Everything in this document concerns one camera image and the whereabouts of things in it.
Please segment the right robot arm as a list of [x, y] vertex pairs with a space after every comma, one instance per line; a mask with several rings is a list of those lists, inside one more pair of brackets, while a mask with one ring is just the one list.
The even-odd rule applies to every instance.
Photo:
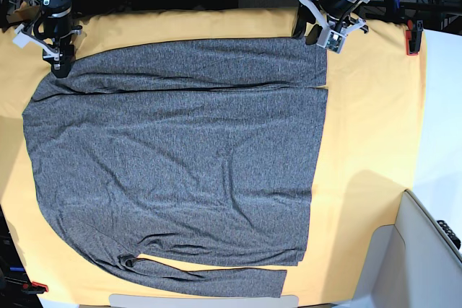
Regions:
[[43, 60], [51, 65], [51, 72], [57, 78], [65, 78], [75, 60], [72, 38], [82, 34], [82, 26], [74, 23], [73, 0], [38, 1], [40, 9], [32, 33], [45, 44]]

